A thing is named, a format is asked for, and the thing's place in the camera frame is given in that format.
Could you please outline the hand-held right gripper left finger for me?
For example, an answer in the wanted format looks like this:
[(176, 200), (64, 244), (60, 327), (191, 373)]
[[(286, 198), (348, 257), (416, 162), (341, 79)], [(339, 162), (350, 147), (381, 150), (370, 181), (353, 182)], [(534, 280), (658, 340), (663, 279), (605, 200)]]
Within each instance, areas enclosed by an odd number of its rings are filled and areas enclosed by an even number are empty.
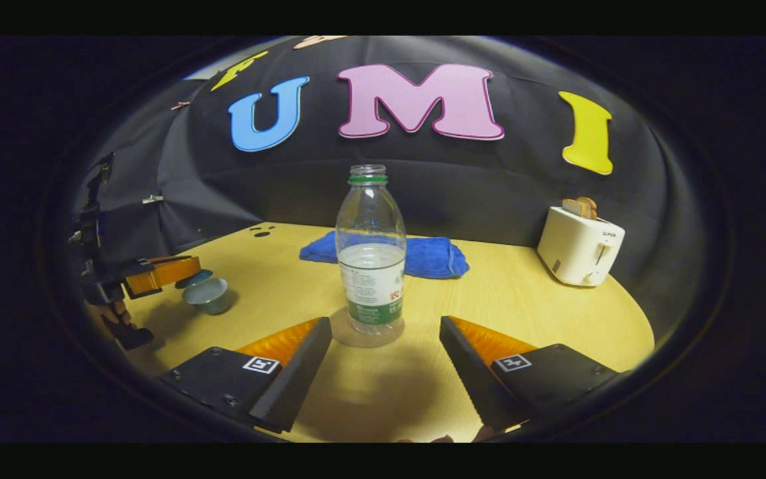
[(209, 347), (157, 379), (225, 418), (289, 432), (331, 341), (330, 319), (317, 317), (236, 351)]

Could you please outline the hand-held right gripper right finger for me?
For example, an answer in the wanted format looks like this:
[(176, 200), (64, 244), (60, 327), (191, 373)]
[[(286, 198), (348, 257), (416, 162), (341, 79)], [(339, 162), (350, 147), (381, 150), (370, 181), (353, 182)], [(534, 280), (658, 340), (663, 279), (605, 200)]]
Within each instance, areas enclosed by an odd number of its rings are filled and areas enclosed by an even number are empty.
[(481, 422), (498, 431), (587, 414), (623, 379), (571, 346), (535, 347), (455, 316), (441, 317), (439, 339)]

